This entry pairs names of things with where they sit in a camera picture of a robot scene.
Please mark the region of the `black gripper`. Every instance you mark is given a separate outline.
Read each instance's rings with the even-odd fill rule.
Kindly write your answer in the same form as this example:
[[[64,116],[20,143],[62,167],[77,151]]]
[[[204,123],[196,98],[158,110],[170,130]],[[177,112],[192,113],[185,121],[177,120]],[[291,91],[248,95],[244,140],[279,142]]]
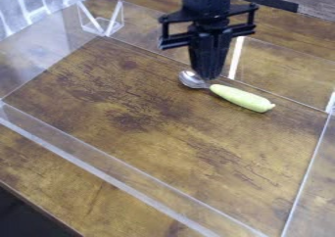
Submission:
[[[162,50],[188,46],[190,67],[204,79],[215,79],[223,71],[229,51],[232,37],[255,33],[255,12],[259,6],[232,5],[231,0],[181,0],[178,11],[161,15],[158,23],[162,26],[158,48]],[[168,26],[192,22],[200,30],[190,26],[186,32],[169,34]]]

